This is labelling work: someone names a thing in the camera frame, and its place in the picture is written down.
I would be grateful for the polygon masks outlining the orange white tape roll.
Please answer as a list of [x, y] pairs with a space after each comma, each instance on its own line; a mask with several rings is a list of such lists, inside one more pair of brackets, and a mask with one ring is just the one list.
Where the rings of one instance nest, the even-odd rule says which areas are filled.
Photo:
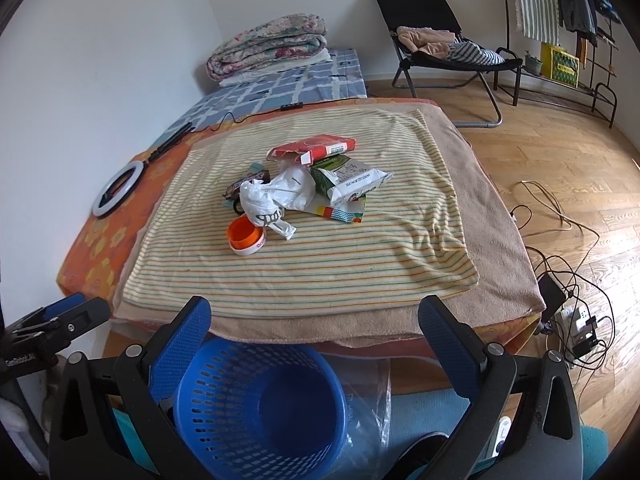
[[250, 256], [261, 250], [266, 242], [266, 232], [255, 226], [245, 214], [234, 219], [228, 226], [228, 244], [238, 256]]

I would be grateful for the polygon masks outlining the green white wipes pack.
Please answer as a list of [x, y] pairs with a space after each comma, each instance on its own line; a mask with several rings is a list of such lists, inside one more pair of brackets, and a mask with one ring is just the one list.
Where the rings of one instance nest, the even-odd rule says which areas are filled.
[[371, 167], [344, 154], [315, 162], [310, 167], [319, 194], [331, 206], [359, 200], [389, 181], [390, 172]]

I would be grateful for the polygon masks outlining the clothes on chair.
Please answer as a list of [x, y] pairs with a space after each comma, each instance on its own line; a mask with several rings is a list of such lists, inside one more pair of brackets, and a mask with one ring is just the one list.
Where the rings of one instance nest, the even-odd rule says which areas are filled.
[[494, 66], [506, 62], [497, 52], [485, 49], [474, 41], [459, 39], [454, 32], [448, 30], [399, 26], [396, 35], [411, 53], [422, 52], [439, 60], [479, 66]]

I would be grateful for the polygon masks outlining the white power strip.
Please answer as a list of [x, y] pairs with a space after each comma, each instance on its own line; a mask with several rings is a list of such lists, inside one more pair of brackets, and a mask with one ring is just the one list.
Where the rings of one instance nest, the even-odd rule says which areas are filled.
[[597, 338], [597, 321], [582, 304], [578, 307], [562, 307], [554, 320], [562, 343], [569, 349]]

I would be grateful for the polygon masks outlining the dark hanging jacket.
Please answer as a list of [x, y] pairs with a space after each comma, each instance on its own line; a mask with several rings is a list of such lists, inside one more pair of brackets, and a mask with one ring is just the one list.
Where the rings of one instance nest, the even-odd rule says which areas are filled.
[[597, 17], [593, 0], [558, 0], [560, 23], [593, 46], [597, 45]]

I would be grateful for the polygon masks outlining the striped yellow towel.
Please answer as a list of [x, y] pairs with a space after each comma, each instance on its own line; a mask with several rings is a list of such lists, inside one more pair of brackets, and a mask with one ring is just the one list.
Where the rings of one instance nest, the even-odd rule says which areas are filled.
[[[290, 240], [269, 233], [256, 254], [232, 252], [224, 189], [270, 148], [333, 133], [393, 177], [369, 194], [360, 223], [290, 211]], [[216, 315], [302, 316], [408, 307], [468, 292], [470, 255], [444, 156], [420, 110], [316, 110], [244, 125], [192, 148], [157, 205], [122, 301], [172, 311], [205, 297]]]

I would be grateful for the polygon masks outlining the clear plastic bag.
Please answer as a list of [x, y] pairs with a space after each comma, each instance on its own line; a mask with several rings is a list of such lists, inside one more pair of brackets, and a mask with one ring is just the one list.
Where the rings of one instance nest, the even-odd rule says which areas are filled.
[[326, 356], [346, 399], [346, 437], [326, 479], [379, 479], [390, 440], [390, 360]]

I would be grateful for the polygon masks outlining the teal orange-print tube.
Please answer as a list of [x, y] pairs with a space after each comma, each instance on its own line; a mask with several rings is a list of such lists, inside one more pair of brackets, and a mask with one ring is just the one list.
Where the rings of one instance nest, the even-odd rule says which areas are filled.
[[254, 174], [255, 172], [262, 171], [264, 169], [265, 169], [265, 167], [261, 162], [252, 162], [250, 164], [250, 173], [251, 174]]

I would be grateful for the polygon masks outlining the flat colourful paper wrapper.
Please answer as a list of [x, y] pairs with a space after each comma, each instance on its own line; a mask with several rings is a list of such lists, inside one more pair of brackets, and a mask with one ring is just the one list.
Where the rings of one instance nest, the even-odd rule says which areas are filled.
[[360, 223], [366, 209], [366, 203], [367, 200], [363, 197], [359, 200], [332, 206], [326, 197], [317, 194], [304, 211], [307, 214], [344, 223]]

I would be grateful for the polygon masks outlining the black clothes rack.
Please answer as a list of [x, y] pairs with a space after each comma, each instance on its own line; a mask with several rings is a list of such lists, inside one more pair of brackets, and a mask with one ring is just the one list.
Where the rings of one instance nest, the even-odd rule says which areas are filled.
[[543, 42], [529, 39], [523, 35], [516, 22], [515, 0], [503, 0], [506, 18], [506, 44], [499, 49], [512, 46], [512, 34], [517, 32], [528, 41], [528, 49], [522, 55], [523, 66], [519, 74], [514, 73], [512, 86], [506, 86], [499, 77], [494, 78], [494, 88], [503, 91], [512, 105], [522, 101], [535, 102], [576, 110], [604, 120], [614, 125], [618, 109], [618, 97], [613, 88], [616, 78], [613, 54], [617, 50], [613, 32], [614, 25], [620, 21], [608, 0], [593, 0], [597, 17], [597, 45], [580, 38], [576, 32], [568, 32], [560, 23], [558, 44], [566, 52], [579, 58], [579, 84], [577, 88], [567, 87], [541, 76], [540, 46]]

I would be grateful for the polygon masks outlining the yellow green box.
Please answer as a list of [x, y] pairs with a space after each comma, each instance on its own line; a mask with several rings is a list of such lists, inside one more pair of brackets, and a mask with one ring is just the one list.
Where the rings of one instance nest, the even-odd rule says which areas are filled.
[[579, 84], [579, 58], [564, 49], [545, 42], [540, 46], [541, 76], [577, 88]]

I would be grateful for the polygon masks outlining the striped hanging towel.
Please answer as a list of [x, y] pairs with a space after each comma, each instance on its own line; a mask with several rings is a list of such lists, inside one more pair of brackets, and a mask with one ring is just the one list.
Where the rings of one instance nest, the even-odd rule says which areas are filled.
[[523, 35], [544, 44], [558, 44], [558, 0], [515, 0], [516, 22]]

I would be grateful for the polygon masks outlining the red snack box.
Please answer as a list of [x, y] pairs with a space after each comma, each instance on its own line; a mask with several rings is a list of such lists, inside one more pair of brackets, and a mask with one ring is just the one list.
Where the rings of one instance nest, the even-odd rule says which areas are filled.
[[273, 162], [288, 160], [303, 166], [310, 166], [318, 160], [351, 152], [356, 148], [356, 140], [334, 134], [317, 134], [303, 140], [288, 142], [272, 148], [267, 159]]

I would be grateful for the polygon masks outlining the blue checked bed sheet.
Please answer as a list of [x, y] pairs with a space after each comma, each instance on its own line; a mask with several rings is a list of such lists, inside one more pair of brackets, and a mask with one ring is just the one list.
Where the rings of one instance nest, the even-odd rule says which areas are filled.
[[165, 133], [187, 122], [201, 129], [219, 124], [224, 114], [241, 119], [295, 103], [312, 104], [367, 95], [360, 61], [352, 49], [331, 49], [327, 61], [220, 87], [195, 103]]

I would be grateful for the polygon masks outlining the folded floral quilt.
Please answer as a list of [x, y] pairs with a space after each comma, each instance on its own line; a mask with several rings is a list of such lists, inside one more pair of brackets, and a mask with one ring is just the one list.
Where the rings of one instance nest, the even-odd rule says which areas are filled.
[[326, 22], [318, 14], [296, 13], [239, 32], [216, 47], [207, 75], [221, 82], [247, 70], [281, 61], [306, 60], [326, 48]]

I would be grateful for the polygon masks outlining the white plastic bag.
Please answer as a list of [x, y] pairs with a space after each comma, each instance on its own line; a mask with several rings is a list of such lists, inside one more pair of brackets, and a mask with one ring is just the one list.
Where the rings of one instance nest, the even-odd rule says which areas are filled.
[[245, 181], [240, 186], [240, 203], [247, 218], [290, 240], [296, 227], [284, 216], [288, 210], [304, 211], [316, 196], [316, 182], [306, 166], [289, 164], [268, 183], [260, 179]]

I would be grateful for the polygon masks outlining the blue plastic basket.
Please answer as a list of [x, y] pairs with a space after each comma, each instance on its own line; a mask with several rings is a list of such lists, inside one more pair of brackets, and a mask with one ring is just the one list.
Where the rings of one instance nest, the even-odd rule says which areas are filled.
[[313, 348], [212, 338], [178, 385], [174, 419], [216, 479], [321, 479], [345, 442], [347, 405]]

